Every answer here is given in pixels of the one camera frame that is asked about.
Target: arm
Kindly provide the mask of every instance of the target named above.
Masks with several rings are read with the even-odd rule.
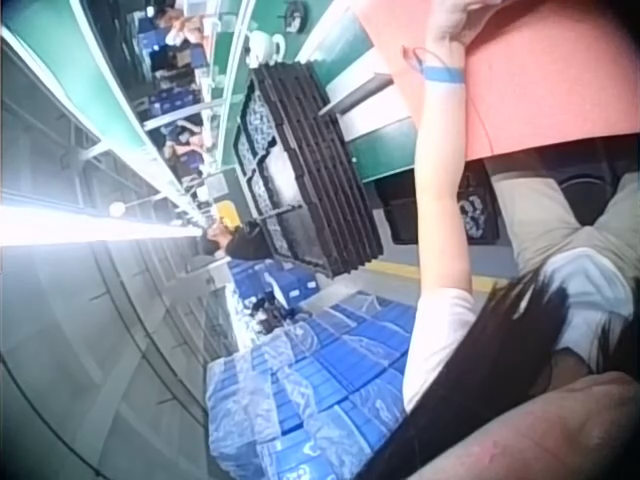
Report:
[[[198,152],[200,155],[204,155],[204,151],[201,148],[193,145],[174,145],[174,148],[178,155],[184,155],[187,152]]]
[[[200,127],[198,127],[197,125],[194,125],[193,123],[191,123],[191,122],[189,122],[187,120],[178,120],[176,123],[178,125],[182,125],[185,128],[188,128],[193,133],[200,133],[200,131],[201,131]]]
[[[426,41],[425,66],[463,69],[465,47],[447,38]],[[471,291],[466,232],[457,192],[465,163],[464,83],[426,81],[415,159],[421,291]]]

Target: white sleeve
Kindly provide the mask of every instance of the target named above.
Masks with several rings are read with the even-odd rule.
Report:
[[[402,383],[409,412],[429,388],[473,324],[473,296],[456,288],[439,288],[420,297]]]

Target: black plastic tray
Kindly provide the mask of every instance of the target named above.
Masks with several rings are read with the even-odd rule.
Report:
[[[275,127],[268,142],[247,124],[256,95]],[[382,242],[337,119],[318,114],[327,101],[309,66],[263,66],[252,70],[239,130],[254,146],[256,163],[244,172],[261,215],[299,207],[264,220],[272,250],[332,277],[379,256]]]

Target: white shirt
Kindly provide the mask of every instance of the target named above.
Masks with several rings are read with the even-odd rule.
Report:
[[[570,348],[595,370],[598,337],[612,315],[612,344],[633,313],[633,294],[613,264],[589,248],[578,248],[551,258],[542,271],[551,288],[567,290],[569,312],[556,349]],[[405,409],[409,411],[429,388],[476,318],[473,297],[464,290],[441,288],[418,302],[403,381]]]

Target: beige pants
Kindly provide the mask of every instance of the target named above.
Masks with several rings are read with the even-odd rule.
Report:
[[[588,247],[613,263],[630,284],[640,277],[638,172],[627,173],[595,225],[583,227],[557,182],[544,174],[535,151],[492,158],[485,165],[520,273],[558,253]]]

